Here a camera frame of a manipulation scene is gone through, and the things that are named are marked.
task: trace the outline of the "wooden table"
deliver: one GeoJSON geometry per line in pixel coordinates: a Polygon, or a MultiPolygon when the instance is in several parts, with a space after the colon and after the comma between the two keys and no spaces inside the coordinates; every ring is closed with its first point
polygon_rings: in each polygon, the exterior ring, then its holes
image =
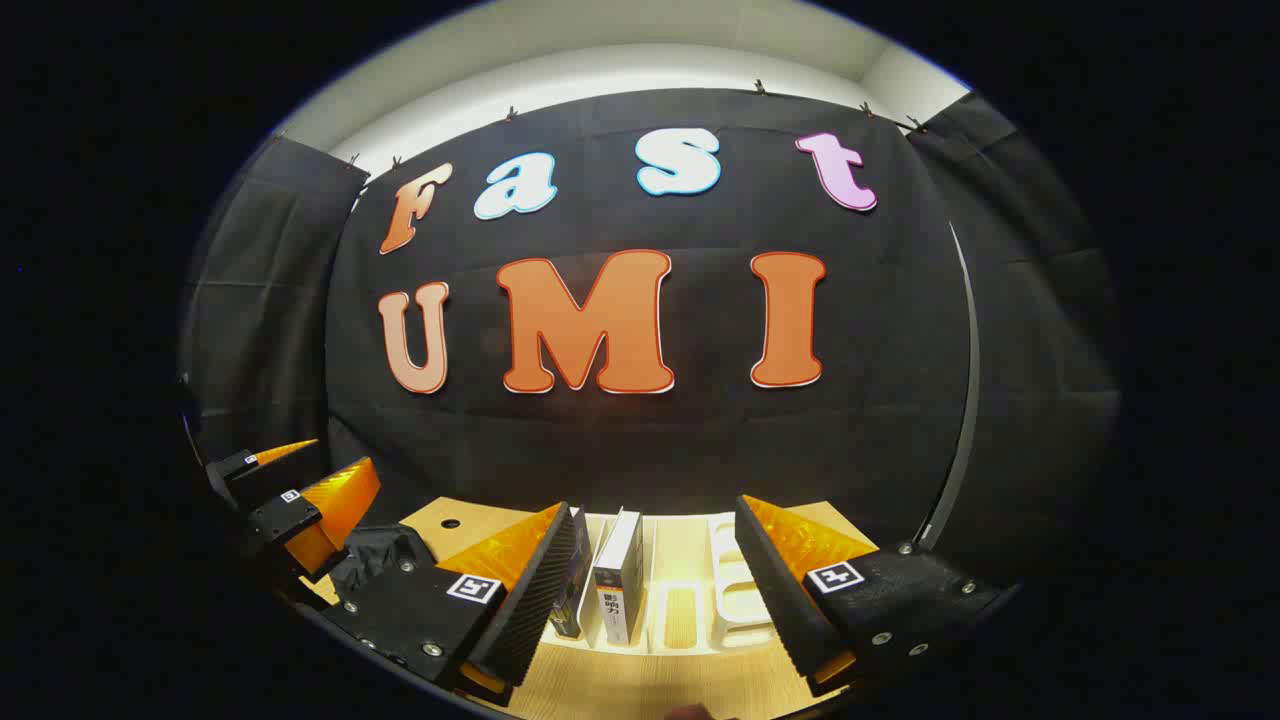
{"type": "MultiPolygon", "coordinates": [[[[788,510],[874,546],[828,502],[788,510]]],[[[431,553],[443,560],[529,515],[442,497],[402,523],[417,530],[431,553]],[[447,529],[444,520],[461,524],[447,529]]],[[[338,602],[329,578],[312,589],[338,602]]],[[[544,642],[509,707],[475,702],[529,720],[657,720],[673,707],[699,702],[717,719],[755,720],[795,712],[838,692],[812,697],[777,638],[732,653],[696,656],[614,655],[544,642]]]]}

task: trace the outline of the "white book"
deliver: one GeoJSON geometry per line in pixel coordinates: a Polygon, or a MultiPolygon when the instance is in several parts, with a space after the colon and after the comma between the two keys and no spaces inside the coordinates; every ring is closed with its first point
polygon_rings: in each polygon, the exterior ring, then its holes
{"type": "Polygon", "coordinates": [[[609,643],[631,644],[640,611],[644,582],[641,536],[644,515],[620,510],[613,529],[600,543],[595,560],[595,587],[609,643]]]}

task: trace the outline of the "black fabric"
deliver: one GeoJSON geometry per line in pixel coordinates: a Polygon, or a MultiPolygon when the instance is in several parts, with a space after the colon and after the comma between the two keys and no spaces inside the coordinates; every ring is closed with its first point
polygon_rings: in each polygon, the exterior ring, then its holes
{"type": "Polygon", "coordinates": [[[349,555],[329,573],[342,600],[387,570],[401,571],[401,562],[406,560],[416,568],[435,565],[435,557],[417,530],[398,523],[356,528],[347,537],[347,550],[349,555]]]}
{"type": "Polygon", "coordinates": [[[366,178],[319,150],[273,138],[215,206],[192,254],[178,350],[205,457],[328,442],[329,268],[366,178]]]}
{"type": "MultiPolygon", "coordinates": [[[[406,322],[425,361],[421,311],[406,322]]],[[[628,92],[568,102],[470,132],[376,178],[343,233],[329,288],[326,389],[335,461],[369,454],[384,491],[369,523],[439,495],[524,510],[584,497],[600,510],[719,512],[740,493],[782,505],[832,501],[872,537],[913,533],[955,448],[968,368],[968,309],[945,208],[918,154],[883,119],[814,100],[713,90],[628,92]],[[721,142],[719,182],[652,197],[635,143],[666,127],[721,142]],[[823,191],[795,140],[832,132],[858,150],[859,183],[879,202],[855,213],[823,191]],[[554,200],[531,214],[472,214],[485,176],[525,152],[556,158],[554,200]],[[440,165],[453,176],[404,247],[378,249],[394,193],[440,165]],[[605,258],[672,258],[660,295],[663,395],[595,384],[513,395],[508,299],[495,273],[548,258],[580,302],[605,258]],[[750,259],[817,255],[814,354],[822,378],[762,389],[749,377],[764,333],[750,259]],[[387,365],[378,300],[445,282],[449,374],[435,395],[402,388],[387,365]]]]}
{"type": "Polygon", "coordinates": [[[1125,342],[1098,236],[1048,161],[977,95],[909,140],[977,305],[973,450],[937,551],[1010,579],[1059,550],[1110,448],[1125,342]]]}

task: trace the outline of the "letter m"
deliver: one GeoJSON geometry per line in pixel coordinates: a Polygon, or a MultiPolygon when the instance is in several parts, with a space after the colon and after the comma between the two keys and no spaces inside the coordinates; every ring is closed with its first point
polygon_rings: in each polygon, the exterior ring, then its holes
{"type": "Polygon", "coordinates": [[[511,299],[512,392],[548,392],[556,378],[543,366],[541,347],[571,388],[581,389],[600,343],[607,345],[600,388],[613,393],[667,392],[676,374],[662,363],[658,291],[671,258],[655,250],[611,255],[579,307],[549,260],[517,260],[498,270],[511,299]]]}

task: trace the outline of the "orange letter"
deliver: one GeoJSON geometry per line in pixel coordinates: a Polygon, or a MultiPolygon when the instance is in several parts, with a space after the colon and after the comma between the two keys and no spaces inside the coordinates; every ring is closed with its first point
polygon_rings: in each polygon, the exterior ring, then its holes
{"type": "Polygon", "coordinates": [[[511,296],[511,392],[547,392],[556,378],[543,368],[541,345],[573,389],[586,383],[595,352],[608,342],[595,380],[607,392],[667,392],[676,374],[662,364],[658,288],[671,258],[655,250],[611,255],[581,307],[549,260],[517,260],[498,270],[511,296]]]}
{"type": "Polygon", "coordinates": [[[404,247],[408,241],[413,240],[413,218],[421,220],[422,215],[426,215],[431,208],[431,199],[435,197],[435,186],[444,184],[452,174],[453,165],[445,163],[396,191],[392,228],[387,231],[387,240],[383,241],[383,247],[379,250],[380,255],[404,247]]]}
{"type": "Polygon", "coordinates": [[[813,288],[827,266],[813,255],[765,252],[751,259],[764,281],[764,354],[751,366],[760,387],[806,386],[822,375],[813,356],[813,288]]]}
{"type": "Polygon", "coordinates": [[[408,342],[404,338],[404,309],[408,296],[393,292],[378,301],[378,313],[383,316],[383,338],[387,342],[387,361],[392,366],[396,382],[410,392],[430,395],[444,384],[449,359],[444,351],[444,311],[440,306],[449,296],[449,286],[428,283],[417,288],[413,296],[422,306],[422,328],[426,332],[426,366],[419,368],[408,357],[408,342]]]}

